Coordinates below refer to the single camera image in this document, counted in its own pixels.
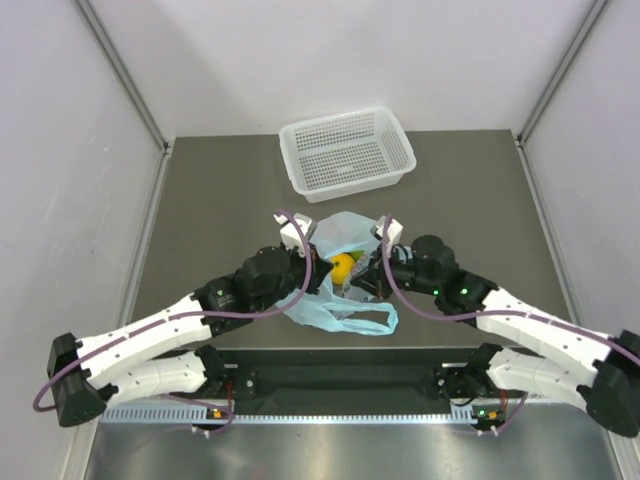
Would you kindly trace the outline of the green pear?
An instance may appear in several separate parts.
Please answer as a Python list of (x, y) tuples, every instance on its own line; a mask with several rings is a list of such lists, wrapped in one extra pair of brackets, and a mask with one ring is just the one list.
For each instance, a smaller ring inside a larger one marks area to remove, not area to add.
[(354, 259), (355, 262), (359, 261), (361, 257), (365, 255), (365, 252), (362, 250), (352, 251), (349, 255)]

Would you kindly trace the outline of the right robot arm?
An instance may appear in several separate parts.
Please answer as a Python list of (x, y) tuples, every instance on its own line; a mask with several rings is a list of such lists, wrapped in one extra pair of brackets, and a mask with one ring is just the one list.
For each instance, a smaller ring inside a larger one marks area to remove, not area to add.
[(451, 386), (473, 396), (518, 390), (585, 412), (619, 436), (639, 434), (639, 336), (609, 335), (543, 312), (495, 282), (461, 268), (439, 237), (379, 246), (349, 284), (385, 300), (401, 291), (431, 295), (444, 317), (510, 340), (478, 347)]

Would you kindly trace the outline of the light blue plastic bag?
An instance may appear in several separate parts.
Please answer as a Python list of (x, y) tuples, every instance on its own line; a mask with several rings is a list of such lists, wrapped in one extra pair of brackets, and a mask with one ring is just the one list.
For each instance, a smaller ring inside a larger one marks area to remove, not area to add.
[[(311, 243), (323, 260), (358, 252), (356, 269), (362, 272), (379, 245), (373, 234), (375, 224), (368, 217), (339, 212), (318, 222)], [(350, 280), (344, 286), (335, 286), (329, 276), (316, 295), (304, 295), (285, 315), (302, 326), (366, 336), (391, 335), (398, 324), (398, 313), (392, 304), (353, 286)]]

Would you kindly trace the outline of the yellow orange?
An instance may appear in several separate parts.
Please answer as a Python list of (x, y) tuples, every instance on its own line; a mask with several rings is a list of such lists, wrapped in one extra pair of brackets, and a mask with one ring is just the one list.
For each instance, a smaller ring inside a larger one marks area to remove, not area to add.
[(349, 253), (340, 253), (331, 258), (331, 263), (331, 282), (336, 287), (342, 287), (355, 265), (355, 260)]

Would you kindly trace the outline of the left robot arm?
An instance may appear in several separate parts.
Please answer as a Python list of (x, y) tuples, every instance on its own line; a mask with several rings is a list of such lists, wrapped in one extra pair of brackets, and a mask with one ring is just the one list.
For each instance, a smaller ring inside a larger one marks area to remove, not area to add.
[[(146, 318), (100, 335), (55, 338), (47, 375), (59, 425), (82, 425), (132, 399), (220, 394), (227, 374), (214, 348), (180, 350), (318, 294), (332, 268), (316, 250), (264, 247), (234, 273)], [(178, 354), (169, 356), (171, 350)]]

